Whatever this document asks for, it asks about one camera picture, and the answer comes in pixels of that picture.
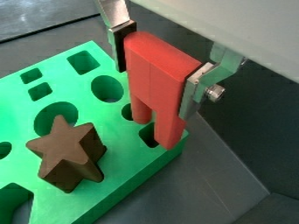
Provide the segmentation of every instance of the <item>metal bracket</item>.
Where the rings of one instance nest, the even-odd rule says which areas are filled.
[[[208,97],[213,102],[220,99],[224,88],[216,83],[226,79],[246,61],[240,54],[217,43],[210,48],[209,58],[216,64],[205,63],[185,81],[178,111],[182,120],[197,111],[202,99]]]
[[[121,73],[126,70],[124,38],[130,32],[136,32],[136,22],[129,19],[124,0],[94,0],[94,3],[106,25],[116,70]]]

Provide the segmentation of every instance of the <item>circular hole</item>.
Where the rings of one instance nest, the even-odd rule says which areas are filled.
[[[90,90],[93,95],[102,101],[102,102],[117,102],[122,95],[124,89],[118,81],[106,76],[98,76],[90,83]]]
[[[41,137],[50,133],[53,118],[62,115],[70,126],[74,126],[78,120],[78,110],[73,104],[60,101],[45,107],[34,117],[33,130]]]
[[[128,121],[133,121],[130,103],[128,103],[121,109],[121,115]]]
[[[12,150],[12,144],[8,142],[0,143],[0,159],[5,158]]]

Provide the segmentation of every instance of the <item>gray table surface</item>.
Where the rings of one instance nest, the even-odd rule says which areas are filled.
[[[97,14],[93,0],[0,1],[0,42]]]
[[[140,30],[160,36],[193,57],[205,57],[209,42],[201,37],[141,8],[134,7],[134,17],[140,17]],[[110,53],[100,17],[2,43],[0,76],[89,40]],[[194,44],[204,51],[194,51]],[[186,129],[190,136],[184,153],[96,223],[226,224],[268,195],[266,189],[198,115],[188,121]],[[17,211],[14,223],[25,223],[25,210]]]

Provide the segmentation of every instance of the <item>hole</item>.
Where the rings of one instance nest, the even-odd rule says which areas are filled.
[[[70,126],[74,126],[78,120],[78,110],[73,104],[60,101],[45,107],[34,117],[33,130],[41,137],[50,133],[53,118],[62,115]]]
[[[29,199],[33,198],[33,193],[24,189],[17,184],[9,184],[2,189],[0,189],[0,221],[1,223],[29,223],[29,216],[30,216],[30,210],[32,205],[26,204],[29,207],[26,209],[26,217],[25,220],[22,217],[21,222],[16,222],[14,216],[18,216],[17,214],[17,208],[28,202]]]
[[[121,115],[128,121],[133,121],[130,103],[128,103],[121,109]]]
[[[97,61],[86,51],[78,52],[69,56],[68,61],[78,74],[85,74],[98,67]]]
[[[149,148],[154,148],[158,143],[154,141],[154,123],[150,122],[145,127],[138,131],[138,136],[141,137],[145,145]]]
[[[0,143],[0,159],[5,158],[12,150],[12,144],[8,142]]]
[[[42,77],[42,73],[38,68],[21,74],[22,84],[28,84]]]
[[[50,86],[46,82],[40,84],[38,86],[30,88],[28,90],[29,96],[32,97],[32,100],[36,102],[38,101],[45,95],[49,95],[52,93]]]
[[[90,90],[93,95],[102,101],[102,102],[117,102],[122,95],[124,89],[118,81],[106,76],[98,76],[90,83]]]

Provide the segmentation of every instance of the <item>gray wall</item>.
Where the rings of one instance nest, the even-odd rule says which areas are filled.
[[[299,84],[253,62],[200,114],[269,192],[299,199]]]

